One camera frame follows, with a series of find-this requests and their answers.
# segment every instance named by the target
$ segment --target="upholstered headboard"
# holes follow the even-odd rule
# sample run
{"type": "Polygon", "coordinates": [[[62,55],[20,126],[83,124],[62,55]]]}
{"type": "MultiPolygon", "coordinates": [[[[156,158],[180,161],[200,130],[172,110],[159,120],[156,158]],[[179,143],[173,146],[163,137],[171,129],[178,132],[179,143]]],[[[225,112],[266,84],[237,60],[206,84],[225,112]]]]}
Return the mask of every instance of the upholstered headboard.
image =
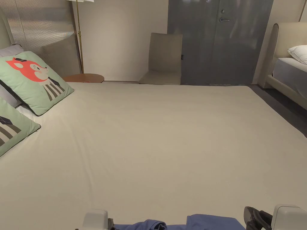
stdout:
{"type": "Polygon", "coordinates": [[[259,85],[266,87],[266,78],[272,75],[277,59],[291,57],[288,49],[297,45],[307,45],[307,22],[276,23],[273,26],[259,85]]]}
{"type": "Polygon", "coordinates": [[[14,43],[14,38],[9,26],[9,22],[0,8],[0,49],[6,48],[14,43]]]}

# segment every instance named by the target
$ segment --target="blue cloth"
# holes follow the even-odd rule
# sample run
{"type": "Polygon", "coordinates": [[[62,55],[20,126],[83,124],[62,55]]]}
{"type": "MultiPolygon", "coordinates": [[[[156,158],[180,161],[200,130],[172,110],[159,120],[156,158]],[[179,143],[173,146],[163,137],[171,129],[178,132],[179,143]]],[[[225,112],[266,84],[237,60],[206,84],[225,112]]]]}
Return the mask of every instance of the blue cloth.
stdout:
{"type": "Polygon", "coordinates": [[[166,223],[158,220],[146,220],[136,224],[115,224],[119,230],[167,230],[166,223]]]}
{"type": "Polygon", "coordinates": [[[146,220],[136,224],[116,224],[119,230],[245,230],[235,219],[196,214],[187,217],[186,224],[166,225],[162,221],[146,220]]]}

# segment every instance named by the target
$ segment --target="striped pattern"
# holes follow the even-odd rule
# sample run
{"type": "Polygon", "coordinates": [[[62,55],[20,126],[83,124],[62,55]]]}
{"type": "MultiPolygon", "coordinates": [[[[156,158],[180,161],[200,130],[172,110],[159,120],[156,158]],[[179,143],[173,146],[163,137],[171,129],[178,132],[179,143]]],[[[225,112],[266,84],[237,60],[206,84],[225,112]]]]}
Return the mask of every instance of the striped pattern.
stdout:
{"type": "Polygon", "coordinates": [[[46,90],[50,101],[57,98],[65,91],[60,85],[57,86],[51,81],[49,81],[48,84],[43,85],[43,87],[46,90]]]}
{"type": "Polygon", "coordinates": [[[0,147],[16,136],[21,130],[4,117],[0,117],[0,147]]]}

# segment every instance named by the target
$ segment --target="beige bed sheet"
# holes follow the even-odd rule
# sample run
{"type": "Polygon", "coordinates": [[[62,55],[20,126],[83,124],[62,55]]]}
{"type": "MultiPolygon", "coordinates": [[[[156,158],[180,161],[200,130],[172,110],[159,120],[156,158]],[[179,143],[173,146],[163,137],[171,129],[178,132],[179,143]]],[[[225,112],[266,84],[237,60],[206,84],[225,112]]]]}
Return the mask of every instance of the beige bed sheet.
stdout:
{"type": "Polygon", "coordinates": [[[237,218],[277,203],[307,209],[307,139],[245,86],[72,83],[0,158],[0,229],[237,218]]]}

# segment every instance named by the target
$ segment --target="bed frame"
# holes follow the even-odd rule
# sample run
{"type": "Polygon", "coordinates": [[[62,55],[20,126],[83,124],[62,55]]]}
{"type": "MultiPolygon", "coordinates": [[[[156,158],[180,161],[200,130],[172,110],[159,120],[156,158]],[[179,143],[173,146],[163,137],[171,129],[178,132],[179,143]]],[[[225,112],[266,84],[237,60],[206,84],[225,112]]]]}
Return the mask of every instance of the bed frame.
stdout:
{"type": "Polygon", "coordinates": [[[14,43],[14,38],[9,26],[9,22],[4,12],[0,8],[0,49],[9,47],[14,43]]]}
{"type": "Polygon", "coordinates": [[[307,110],[307,99],[290,87],[273,78],[273,70],[278,58],[289,58],[288,49],[307,44],[307,22],[276,23],[273,26],[269,46],[258,84],[262,88],[275,88],[307,110]]]}

